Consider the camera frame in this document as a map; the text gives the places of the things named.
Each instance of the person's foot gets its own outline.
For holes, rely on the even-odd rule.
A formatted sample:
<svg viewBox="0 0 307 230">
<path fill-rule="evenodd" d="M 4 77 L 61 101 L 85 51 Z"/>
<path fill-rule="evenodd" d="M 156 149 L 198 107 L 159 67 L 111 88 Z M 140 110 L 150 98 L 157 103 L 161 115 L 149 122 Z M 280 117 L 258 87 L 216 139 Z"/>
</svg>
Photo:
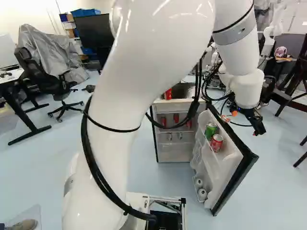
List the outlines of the person's foot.
<svg viewBox="0 0 307 230">
<path fill-rule="evenodd" d="M 5 230 L 33 230 L 36 227 L 37 221 L 35 219 L 25 219 L 11 227 L 5 227 Z"/>
</svg>

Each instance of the open fridge door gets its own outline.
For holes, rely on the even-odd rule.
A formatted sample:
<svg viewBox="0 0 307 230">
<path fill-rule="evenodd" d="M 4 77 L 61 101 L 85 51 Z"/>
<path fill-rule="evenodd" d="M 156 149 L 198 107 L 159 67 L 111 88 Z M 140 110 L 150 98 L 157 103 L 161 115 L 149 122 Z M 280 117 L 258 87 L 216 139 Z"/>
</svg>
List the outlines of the open fridge door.
<svg viewBox="0 0 307 230">
<path fill-rule="evenodd" d="M 204 135 L 209 122 L 217 125 L 216 134 L 222 135 L 224 139 L 219 152 L 213 151 L 211 140 Z M 210 103 L 198 117 L 195 139 L 190 162 L 195 172 L 195 190 L 198 200 L 216 216 L 259 157 L 221 120 Z"/>
</svg>

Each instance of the green soda can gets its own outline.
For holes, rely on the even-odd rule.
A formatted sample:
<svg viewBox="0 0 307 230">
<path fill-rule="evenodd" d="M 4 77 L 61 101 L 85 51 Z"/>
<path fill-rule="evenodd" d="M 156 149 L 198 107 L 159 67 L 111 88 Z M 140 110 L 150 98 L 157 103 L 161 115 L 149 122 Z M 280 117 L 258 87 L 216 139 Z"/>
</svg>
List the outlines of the green soda can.
<svg viewBox="0 0 307 230">
<path fill-rule="evenodd" d="M 217 130 L 217 125 L 213 122 L 209 122 L 206 125 L 205 136 L 206 136 L 208 141 L 211 140 L 211 138 L 215 134 L 216 130 Z"/>
</svg>

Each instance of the light blue floor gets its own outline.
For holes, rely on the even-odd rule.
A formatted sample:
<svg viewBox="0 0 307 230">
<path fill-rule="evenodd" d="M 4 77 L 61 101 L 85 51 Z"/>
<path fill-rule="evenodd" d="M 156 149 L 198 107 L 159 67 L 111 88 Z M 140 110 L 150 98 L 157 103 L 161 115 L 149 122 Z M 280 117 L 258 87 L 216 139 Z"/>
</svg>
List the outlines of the light blue floor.
<svg viewBox="0 0 307 230">
<path fill-rule="evenodd" d="M 98 74 L 77 88 L 95 84 L 97 78 Z M 78 91 L 67 102 L 86 101 L 89 95 Z M 39 102 L 50 106 L 28 115 L 38 127 L 52 125 L 51 130 L 9 147 L 9 140 L 27 132 L 20 121 L 15 130 L 0 136 L 0 222 L 39 204 L 42 229 L 60 230 L 63 178 L 81 142 L 82 115 L 68 111 L 63 123 L 57 123 L 46 113 L 60 104 L 51 96 Z M 188 163 L 156 163 L 152 128 L 147 120 L 132 148 L 129 190 L 186 197 L 190 230 L 307 229 L 307 160 L 297 169 L 292 167 L 307 151 L 307 144 L 299 146 L 307 135 L 307 114 L 287 107 L 275 118 L 277 109 L 275 102 L 262 109 L 267 134 L 261 137 L 252 136 L 250 128 L 233 127 L 260 158 L 217 217 L 196 202 Z M 236 121 L 245 122 L 241 117 Z"/>
</svg>

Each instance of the red soda can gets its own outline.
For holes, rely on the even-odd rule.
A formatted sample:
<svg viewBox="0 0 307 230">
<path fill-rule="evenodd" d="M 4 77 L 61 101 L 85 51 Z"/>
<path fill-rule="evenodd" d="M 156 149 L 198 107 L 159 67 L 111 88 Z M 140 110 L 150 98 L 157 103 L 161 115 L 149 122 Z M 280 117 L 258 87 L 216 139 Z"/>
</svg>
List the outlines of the red soda can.
<svg viewBox="0 0 307 230">
<path fill-rule="evenodd" d="M 192 120 L 189 120 L 186 125 L 189 129 L 191 129 L 192 128 Z"/>
<path fill-rule="evenodd" d="M 162 122 L 162 125 L 166 127 L 166 117 L 165 116 L 161 118 L 161 122 Z"/>
<path fill-rule="evenodd" d="M 219 152 L 221 150 L 221 147 L 222 147 L 222 144 L 223 144 L 223 137 L 219 134 L 215 134 L 213 137 L 212 137 L 212 140 L 211 140 L 211 148 L 214 152 Z"/>
<path fill-rule="evenodd" d="M 175 124 L 179 123 L 179 114 L 174 114 L 174 122 Z"/>
<path fill-rule="evenodd" d="M 169 90 L 167 90 L 164 93 L 164 99 L 165 100 L 171 100 L 172 99 L 172 88 L 170 88 Z"/>
</svg>

